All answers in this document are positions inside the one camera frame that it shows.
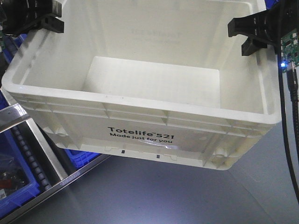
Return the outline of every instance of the blue plastic crate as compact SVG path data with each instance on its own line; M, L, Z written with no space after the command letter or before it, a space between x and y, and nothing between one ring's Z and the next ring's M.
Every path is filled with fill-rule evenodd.
M18 51L19 47L23 43L23 41L26 39L27 34L21 34L18 37L11 37L11 36L4 36L4 43L5 48L3 49L3 53L5 56L5 59L8 63L11 63L11 61L14 58L14 55Z
M4 96L2 95L2 93L0 92L0 110L2 110L3 108L7 107L8 104L4 98Z
M91 153L78 150L65 149L66 154L70 158L72 164L76 168L81 168L88 164L93 158L99 155L99 153Z
M17 165L23 169L28 183L16 192L0 200L0 218L2 218L12 210L21 207L26 201L36 197L40 193L40 190L39 184L36 182L30 168L20 153L10 130L0 134L0 154L7 154L14 157Z

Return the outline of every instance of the wire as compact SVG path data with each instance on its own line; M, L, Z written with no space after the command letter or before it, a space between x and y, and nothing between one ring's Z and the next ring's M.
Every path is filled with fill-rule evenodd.
M293 125L294 125L294 135L296 141L297 156L299 161L299 115L298 115L298 101L292 101L293 110Z
M284 80L282 75L282 68L281 64L281 27L282 27L282 17L285 8L285 0L280 1L280 11L279 11L279 18L278 18L278 42L277 42L277 63L278 63L278 81L279 81L279 94L280 94L280 108L281 108L281 119L282 119L282 130L283 130L283 137L284 137L284 145L285 145L285 155L286 161L288 164L292 185L296 194L296 198L299 204L299 188L296 180L296 175L294 172L294 167L292 163L292 158L290 154L290 146L288 140L288 132L287 132L287 124L286 124L286 113L285 113L285 93L284 93Z

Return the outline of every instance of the circuit board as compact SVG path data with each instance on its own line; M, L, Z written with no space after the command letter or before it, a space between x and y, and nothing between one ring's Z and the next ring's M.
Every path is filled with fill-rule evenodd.
M299 43L296 29L281 38L281 67L283 72L287 71L287 65L294 62L299 66Z

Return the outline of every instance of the blue bin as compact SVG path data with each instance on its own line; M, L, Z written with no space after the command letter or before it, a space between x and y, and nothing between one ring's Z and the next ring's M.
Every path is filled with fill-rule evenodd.
M88 164L93 158L99 155L99 153L91 153L78 150L65 149L66 154L70 158L72 164L76 168L81 168Z
M0 110L2 110L3 108L7 107L8 104L4 98L4 96L2 95L2 93L0 92Z
M27 178L27 185L0 200L0 218L2 218L12 210L21 207L26 201L36 197L40 190L39 184L20 153L10 130L0 134L0 154L14 157L15 163L23 169Z

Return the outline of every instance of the plastic bin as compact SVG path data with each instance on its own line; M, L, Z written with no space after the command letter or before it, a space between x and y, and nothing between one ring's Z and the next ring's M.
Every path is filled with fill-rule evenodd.
M21 166L28 180L27 185L0 200L0 218L2 218L12 210L21 207L26 201L36 197L40 190L39 184L24 161L9 130L0 134L0 154L14 157L14 160Z
M90 153L85 151L65 149L66 154L70 158L72 164L76 168L81 168L88 164L93 158L98 156L98 153Z
M273 49L227 24L262 0L65 0L2 79L58 147L225 170L280 121Z

